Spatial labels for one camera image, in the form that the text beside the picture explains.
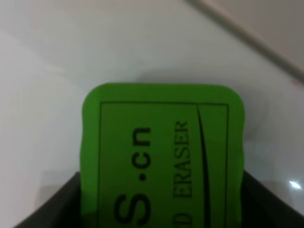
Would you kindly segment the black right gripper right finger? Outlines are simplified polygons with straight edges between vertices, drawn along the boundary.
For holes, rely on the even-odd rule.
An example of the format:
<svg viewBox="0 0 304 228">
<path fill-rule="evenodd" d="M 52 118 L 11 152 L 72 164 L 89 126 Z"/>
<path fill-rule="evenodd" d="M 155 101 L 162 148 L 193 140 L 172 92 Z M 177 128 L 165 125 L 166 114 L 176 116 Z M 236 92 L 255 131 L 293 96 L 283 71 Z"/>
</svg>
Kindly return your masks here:
<svg viewBox="0 0 304 228">
<path fill-rule="evenodd" d="M 304 217 L 281 201 L 248 172 L 241 188 L 243 228 L 302 228 Z"/>
</svg>

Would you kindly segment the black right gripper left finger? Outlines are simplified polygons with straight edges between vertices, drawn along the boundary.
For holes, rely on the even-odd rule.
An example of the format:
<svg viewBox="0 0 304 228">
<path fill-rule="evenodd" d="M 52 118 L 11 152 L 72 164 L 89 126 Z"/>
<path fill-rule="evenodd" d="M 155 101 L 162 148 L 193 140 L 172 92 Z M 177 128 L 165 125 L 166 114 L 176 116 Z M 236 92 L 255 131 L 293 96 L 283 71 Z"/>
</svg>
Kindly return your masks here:
<svg viewBox="0 0 304 228">
<path fill-rule="evenodd" d="M 48 201 L 17 228 L 81 228 L 80 173 L 76 172 Z"/>
</svg>

